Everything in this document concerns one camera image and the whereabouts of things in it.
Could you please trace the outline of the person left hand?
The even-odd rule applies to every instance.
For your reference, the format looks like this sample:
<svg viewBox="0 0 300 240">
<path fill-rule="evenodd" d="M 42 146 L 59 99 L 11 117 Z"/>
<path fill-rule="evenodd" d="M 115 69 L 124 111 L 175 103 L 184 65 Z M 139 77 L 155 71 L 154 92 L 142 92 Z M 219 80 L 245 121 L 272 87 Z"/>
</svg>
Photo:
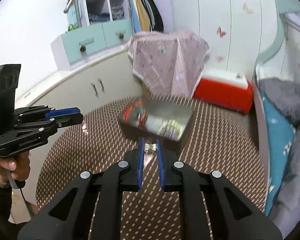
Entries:
<svg viewBox="0 0 300 240">
<path fill-rule="evenodd" d="M 21 153 L 15 159 L 2 159 L 0 157 L 0 187 L 8 187 L 9 179 L 7 171 L 10 171 L 14 180 L 25 181 L 30 175 L 29 151 Z"/>
</svg>

